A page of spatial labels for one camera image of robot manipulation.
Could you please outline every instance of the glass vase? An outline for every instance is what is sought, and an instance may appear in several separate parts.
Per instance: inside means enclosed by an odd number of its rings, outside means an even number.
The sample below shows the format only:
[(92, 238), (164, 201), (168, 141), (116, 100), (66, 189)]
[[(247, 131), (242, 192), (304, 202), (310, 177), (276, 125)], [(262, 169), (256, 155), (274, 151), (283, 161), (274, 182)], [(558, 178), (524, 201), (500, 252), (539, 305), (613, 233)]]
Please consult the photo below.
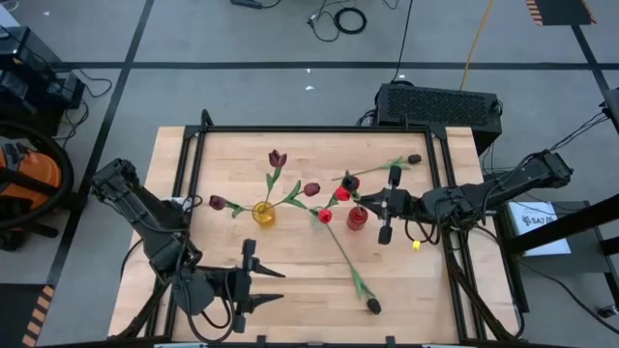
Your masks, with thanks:
[(275, 207), (269, 202), (258, 202), (251, 209), (251, 216), (260, 227), (271, 227), (275, 223)]

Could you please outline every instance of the flower head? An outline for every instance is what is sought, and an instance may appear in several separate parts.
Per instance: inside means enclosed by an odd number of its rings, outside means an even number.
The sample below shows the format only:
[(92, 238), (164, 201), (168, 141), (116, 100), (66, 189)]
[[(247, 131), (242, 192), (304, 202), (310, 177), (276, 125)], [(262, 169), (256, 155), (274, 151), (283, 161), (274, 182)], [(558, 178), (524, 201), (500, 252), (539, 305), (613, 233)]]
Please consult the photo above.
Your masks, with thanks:
[(333, 213), (329, 209), (323, 209), (318, 213), (318, 221), (322, 223), (331, 222), (331, 218), (333, 217)]
[(347, 201), (350, 199), (350, 192), (343, 187), (336, 188), (336, 198), (340, 201)]
[(375, 298), (369, 299), (366, 305), (368, 306), (369, 311), (371, 311), (372, 313), (380, 314), (380, 302)]
[(269, 153), (269, 163), (275, 168), (281, 168), (286, 164), (287, 154), (280, 155), (278, 150)]
[(209, 205), (215, 210), (221, 210), (225, 208), (225, 198), (212, 195), (209, 199)]
[(320, 185), (317, 183), (309, 183), (303, 187), (303, 193), (307, 197), (312, 197), (313, 195), (318, 194), (318, 192), (320, 192)]
[(349, 192), (355, 191), (359, 188), (359, 178), (357, 178), (356, 176), (352, 176), (352, 175), (346, 175), (342, 180), (341, 180), (341, 186), (345, 189), (347, 189)]

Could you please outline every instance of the wooden table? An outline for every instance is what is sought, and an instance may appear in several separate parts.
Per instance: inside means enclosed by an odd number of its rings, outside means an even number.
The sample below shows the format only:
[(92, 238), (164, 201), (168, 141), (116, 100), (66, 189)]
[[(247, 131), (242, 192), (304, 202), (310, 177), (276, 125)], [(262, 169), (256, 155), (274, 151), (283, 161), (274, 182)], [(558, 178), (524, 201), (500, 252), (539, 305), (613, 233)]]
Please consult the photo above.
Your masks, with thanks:
[[(172, 192), (182, 143), (183, 128), (160, 128), (148, 177), (147, 189), (158, 197)], [(448, 141), (457, 182), (480, 183), (482, 173), (470, 129), (448, 129)], [(441, 182), (446, 183), (437, 149)], [(330, 179), (375, 167), (398, 156), (421, 154), (423, 161), (404, 171), (400, 187), (421, 196), (432, 189), (427, 147), (422, 134), (413, 133), (208, 133), (197, 193), (208, 200), (212, 194), (251, 206), (264, 199), (265, 173), (272, 172), (267, 154), (278, 149), (288, 154), (288, 162), (272, 192), (272, 201), (282, 199), (295, 185), (317, 182), (319, 194), (300, 196), (308, 206), (325, 205), (338, 182)], [(183, 187), (189, 186), (192, 151)], [(381, 190), (388, 172), (377, 171), (360, 177), (361, 194)], [(196, 208), (192, 218), (192, 241), (204, 252), (200, 262), (210, 266), (240, 264), (241, 245), (246, 238), (257, 240), (256, 256), (286, 278), (256, 275), (252, 293), (281, 293), (281, 300), (265, 304), (247, 315), (243, 334), (233, 333), (227, 341), (255, 342), (265, 334), (270, 342), (348, 342), (381, 343), (394, 335), (398, 343), (457, 343), (452, 298), (447, 270), (440, 246), (424, 244), (413, 251), (403, 232), (403, 222), (394, 221), (394, 236), (388, 246), (377, 243), (379, 221), (370, 217), (360, 232), (346, 227), (351, 202), (333, 208), (331, 225), (344, 249), (382, 305), (380, 315), (367, 311), (365, 300), (358, 300), (354, 283), (336, 244), (324, 226), (312, 226), (307, 211), (289, 205), (277, 207), (277, 223), (261, 230), (250, 213), (236, 219), (230, 210), (221, 212), (207, 204)], [(487, 225), (492, 230), (492, 223)], [(422, 238), (414, 223), (409, 230)], [(132, 243), (138, 239), (134, 233)], [(517, 331), (513, 301), (498, 246), (482, 233), (472, 231), (471, 256), (480, 295), (508, 331)], [(145, 255), (138, 250), (129, 262), (121, 281), (109, 333), (122, 331), (141, 309), (153, 289), (155, 275)], [(462, 292), (467, 331), (473, 335), (470, 305)], [(162, 333), (167, 299), (162, 301), (157, 333)], [(207, 313), (214, 321), (224, 321), (220, 302)], [(203, 335), (218, 337), (201, 318), (194, 322)], [(177, 310), (175, 341), (196, 341), (184, 313)]]

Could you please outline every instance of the orange vacuum cleaner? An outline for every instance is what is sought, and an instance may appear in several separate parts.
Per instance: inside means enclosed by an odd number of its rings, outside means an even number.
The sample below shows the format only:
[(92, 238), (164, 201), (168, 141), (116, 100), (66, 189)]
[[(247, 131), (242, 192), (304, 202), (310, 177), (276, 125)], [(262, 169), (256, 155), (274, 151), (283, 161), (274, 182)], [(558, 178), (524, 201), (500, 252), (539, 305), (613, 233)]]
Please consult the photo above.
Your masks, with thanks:
[(0, 249), (17, 249), (29, 233), (56, 237), (55, 228), (37, 219), (83, 206), (71, 192), (74, 174), (67, 153), (38, 130), (12, 121), (0, 121), (0, 136), (9, 139), (0, 146)]

